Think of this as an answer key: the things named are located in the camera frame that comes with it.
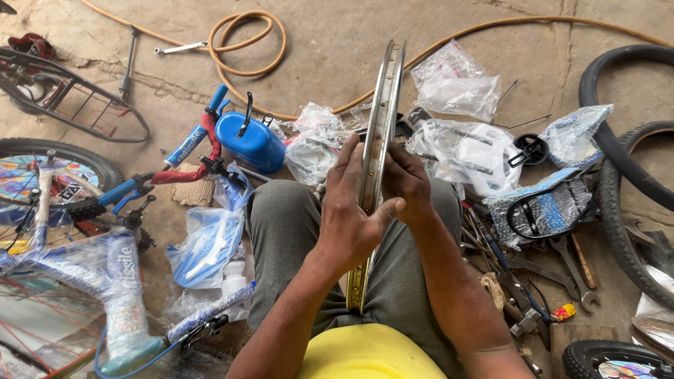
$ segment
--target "bicycle frame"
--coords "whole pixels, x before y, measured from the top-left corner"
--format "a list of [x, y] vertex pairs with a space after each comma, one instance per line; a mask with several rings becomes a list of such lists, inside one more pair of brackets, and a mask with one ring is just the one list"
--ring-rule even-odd
[[[121, 374], [147, 358], [158, 355], [184, 341], [191, 331], [213, 319], [225, 309], [249, 299], [255, 282], [249, 283], [237, 293], [220, 299], [207, 308], [186, 317], [172, 327], [165, 336], [150, 336], [142, 301], [142, 284], [138, 266], [135, 236], [137, 229], [116, 227], [111, 232], [68, 243], [50, 249], [47, 231], [50, 224], [49, 198], [55, 175], [66, 176], [80, 184], [93, 196], [102, 192], [85, 179], [67, 169], [64, 163], [47, 159], [38, 164], [40, 197], [35, 206], [33, 228], [28, 250], [17, 256], [8, 256], [0, 249], [0, 265], [11, 262], [11, 267], [2, 267], [0, 272], [21, 267], [45, 274], [71, 287], [79, 289], [101, 301], [106, 312], [107, 349], [110, 359], [101, 365], [105, 376]], [[0, 222], [16, 224], [16, 210], [0, 208]], [[99, 260], [100, 266], [91, 267], [73, 261]]]

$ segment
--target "wrench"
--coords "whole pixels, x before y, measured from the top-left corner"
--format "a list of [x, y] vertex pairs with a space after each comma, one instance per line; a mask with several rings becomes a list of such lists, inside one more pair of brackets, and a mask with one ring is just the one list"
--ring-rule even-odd
[[573, 280], [573, 278], [558, 274], [554, 271], [550, 271], [543, 266], [539, 266], [538, 264], [531, 262], [530, 260], [526, 259], [524, 253], [521, 251], [515, 251], [515, 256], [513, 258], [506, 256], [506, 259], [508, 259], [508, 263], [510, 263], [510, 267], [512, 268], [525, 268], [531, 272], [535, 272], [541, 276], [544, 276], [551, 281], [562, 284], [564, 287], [566, 287], [566, 291], [571, 297], [576, 300], [580, 300], [578, 287], [576, 286], [576, 282]]
[[580, 276], [580, 272], [576, 267], [576, 263], [574, 262], [574, 259], [571, 257], [569, 251], [567, 250], [566, 236], [565, 235], [561, 236], [558, 242], [555, 242], [554, 238], [550, 238], [549, 241], [550, 246], [552, 246], [553, 249], [557, 250], [557, 252], [561, 254], [561, 257], [564, 258], [564, 263], [566, 263], [566, 266], [569, 268], [569, 271], [571, 271], [571, 276], [574, 278], [576, 284], [578, 285], [578, 289], [580, 290], [580, 305], [588, 313], [594, 313], [590, 309], [590, 303], [592, 303], [592, 301], [596, 301], [597, 304], [601, 305], [601, 301], [599, 300], [599, 296], [595, 292], [590, 291], [590, 289], [585, 285], [583, 278]]
[[208, 42], [197, 42], [197, 43], [192, 43], [190, 45], [171, 47], [170, 49], [163, 49], [163, 50], [159, 49], [157, 47], [157, 48], [154, 49], [154, 53], [157, 54], [157, 55], [164, 55], [164, 54], [175, 53], [177, 51], [197, 49], [199, 47], [208, 47]]

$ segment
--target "bicycle tire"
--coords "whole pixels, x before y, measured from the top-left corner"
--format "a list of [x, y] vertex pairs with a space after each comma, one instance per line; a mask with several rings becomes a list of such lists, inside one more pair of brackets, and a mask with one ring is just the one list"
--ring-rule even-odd
[[[97, 171], [97, 174], [103, 176], [104, 183], [99, 186], [103, 192], [107, 192], [119, 184], [124, 183], [124, 174], [115, 166], [114, 163], [95, 152], [86, 150], [79, 146], [56, 142], [50, 140], [39, 140], [36, 138], [3, 138], [0, 139], [0, 153], [7, 151], [34, 152], [56, 150], [57, 156], [64, 158], [75, 158], [79, 163], [86, 163]], [[0, 198], [0, 203], [4, 204], [25, 204], [16, 200]], [[84, 221], [100, 216], [106, 212], [104, 206], [98, 205], [97, 198], [90, 198], [79, 202], [69, 204], [53, 204], [53, 209], [67, 209], [73, 221]]]
[[[631, 152], [644, 138], [667, 132], [674, 132], [674, 121], [655, 121], [635, 127], [620, 136], [619, 141], [628, 152]], [[674, 295], [646, 272], [625, 231], [620, 209], [621, 177], [615, 165], [609, 160], [604, 160], [599, 175], [599, 208], [611, 253], [618, 266], [639, 289], [662, 306], [674, 310]]]
[[[647, 60], [674, 66], [674, 49], [654, 45], [628, 45], [603, 53], [597, 57], [583, 72], [578, 85], [578, 102], [581, 107], [598, 105], [596, 83], [601, 71], [608, 65], [627, 60]], [[625, 176], [644, 195], [656, 203], [674, 211], [674, 192], [667, 189], [644, 170], [625, 151], [623, 146], [604, 120], [594, 134], [601, 151], [622, 175]]]
[[645, 347], [612, 340], [591, 339], [576, 341], [564, 349], [561, 362], [566, 374], [571, 379], [602, 379], [594, 365], [598, 365], [593, 358], [601, 356], [631, 357], [636, 363], [649, 364], [659, 367], [666, 362], [656, 353]]

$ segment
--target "gray trousers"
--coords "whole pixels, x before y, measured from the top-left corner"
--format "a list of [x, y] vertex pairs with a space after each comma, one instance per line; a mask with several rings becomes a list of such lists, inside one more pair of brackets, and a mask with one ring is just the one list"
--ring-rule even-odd
[[[454, 241], [459, 241], [461, 207], [452, 185], [431, 178], [431, 200]], [[320, 210], [316, 197], [296, 181], [274, 180], [251, 194], [246, 228], [253, 246], [257, 281], [248, 315], [253, 332], [316, 245]], [[456, 350], [433, 315], [412, 234], [397, 220], [386, 231], [374, 259], [363, 314], [349, 313], [339, 284], [335, 283], [316, 316], [311, 337], [331, 328], [368, 323], [390, 326], [409, 337], [447, 377], [466, 376]]]

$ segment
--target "coiled hose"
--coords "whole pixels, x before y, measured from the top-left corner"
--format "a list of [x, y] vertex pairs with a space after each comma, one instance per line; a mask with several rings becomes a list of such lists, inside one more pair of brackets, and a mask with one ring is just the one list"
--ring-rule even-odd
[[[89, 8], [93, 9], [94, 11], [97, 11], [98, 13], [104, 15], [105, 17], [111, 18], [114, 21], [117, 21], [118, 23], [126, 26], [132, 25], [131, 22], [124, 20], [122, 18], [119, 18], [97, 6], [94, 4], [91, 4], [88, 0], [80, 0], [82, 3], [87, 5]], [[244, 22], [245, 20], [249, 19], [258, 19], [258, 20], [264, 20], [267, 22], [267, 27], [262, 30], [257, 36], [254, 36], [253, 38], [250, 38], [249, 40], [245, 40], [243, 42], [237, 43], [235, 45], [231, 46], [225, 46], [225, 42], [231, 35], [232, 31], [241, 23]], [[281, 35], [283, 37], [283, 41], [281, 44], [281, 50], [278, 52], [278, 56], [276, 59], [269, 64], [269, 66], [259, 69], [257, 71], [238, 71], [235, 70], [228, 65], [226, 65], [222, 61], [222, 57], [220, 56], [221, 53], [224, 53], [226, 51], [234, 51], [237, 49], [241, 49], [243, 47], [252, 45], [253, 43], [261, 40], [269, 34], [269, 32], [272, 30], [274, 22], [278, 25]], [[492, 28], [494, 26], [503, 26], [503, 25], [514, 25], [514, 24], [529, 24], [532, 22], [576, 22], [579, 24], [586, 24], [586, 25], [593, 25], [593, 26], [598, 26], [600, 28], [604, 29], [609, 29], [609, 30], [614, 30], [623, 34], [626, 34], [628, 36], [633, 36], [635, 38], [639, 38], [641, 40], [644, 40], [646, 42], [650, 42], [656, 45], [660, 46], [666, 46], [666, 47], [672, 47], [673, 45], [670, 45], [669, 43], [655, 38], [651, 37], [647, 34], [643, 34], [641, 32], [637, 32], [636, 30], [629, 29], [629, 28], [624, 28], [623, 26], [618, 26], [615, 24], [609, 24], [607, 22], [602, 22], [602, 21], [597, 21], [597, 20], [591, 20], [589, 18], [580, 18], [576, 16], [525, 16], [525, 17], [513, 17], [513, 18], [503, 18], [500, 20], [494, 20], [494, 21], [489, 21], [489, 22], [483, 22], [482, 24], [477, 24], [475, 26], [471, 26], [470, 28], [463, 29], [459, 32], [453, 33], [436, 43], [432, 44], [431, 46], [427, 47], [423, 51], [421, 51], [419, 54], [414, 56], [412, 59], [410, 59], [407, 63], [405, 63], [404, 68], [408, 69], [410, 66], [414, 65], [418, 61], [420, 61], [422, 58], [424, 58], [426, 55], [429, 53], [434, 52], [436, 49], [440, 48], [442, 45], [446, 44], [447, 41], [451, 40], [452, 38], [459, 38], [461, 36], [465, 36], [467, 34], [476, 32], [478, 30], [482, 29], [488, 29]], [[215, 44], [215, 35], [216, 33], [225, 25], [228, 24], [227, 27], [224, 29], [222, 32], [222, 35], [220, 36], [220, 40], [218, 41], [217, 44]], [[184, 46], [186, 45], [184, 42], [180, 42], [174, 39], [171, 39], [169, 37], [163, 36], [159, 33], [153, 32], [149, 29], [143, 28], [138, 25], [133, 25], [136, 29], [139, 31], [147, 34], [148, 36], [153, 36], [154, 38], [157, 38], [159, 40], [162, 40], [164, 42], [170, 43], [172, 45], [176, 46]], [[210, 34], [208, 35], [208, 48], [202, 47], [199, 48], [198, 50], [200, 51], [208, 51], [210, 53], [211, 58], [213, 58], [213, 61], [215, 61], [216, 65], [218, 66], [218, 73], [220, 74], [220, 78], [222, 81], [229, 87], [229, 90], [231, 93], [233, 93], [239, 100], [241, 100], [243, 103], [247, 102], [247, 97], [243, 96], [239, 91], [236, 90], [236, 88], [229, 82], [226, 76], [226, 72], [237, 75], [237, 76], [260, 76], [263, 74], [266, 74], [270, 71], [272, 71], [276, 66], [278, 66], [279, 63], [283, 60], [286, 50], [288, 48], [288, 36], [286, 34], [286, 30], [283, 27], [283, 24], [281, 21], [274, 16], [273, 14], [263, 11], [263, 10], [255, 10], [255, 11], [248, 11], [244, 13], [238, 13], [238, 14], [233, 14], [231, 16], [225, 17], [222, 20], [220, 20], [211, 30]], [[339, 107], [337, 109], [334, 109], [332, 112], [334, 114], [339, 114], [342, 113], [350, 108], [353, 108], [354, 106], [362, 103], [365, 101], [367, 98], [372, 96], [374, 94], [375, 90], [374, 88], [368, 91], [368, 93], [362, 95], [361, 97], [357, 98], [356, 100], [352, 101], [351, 103], [348, 103], [347, 105], [344, 105], [343, 107]], [[271, 113], [275, 118], [277, 119], [283, 119], [283, 120], [296, 120], [297, 116], [294, 115], [284, 115], [282, 113], [277, 113], [270, 111], [268, 109], [265, 109], [259, 105], [253, 104], [253, 109], [260, 113]]]

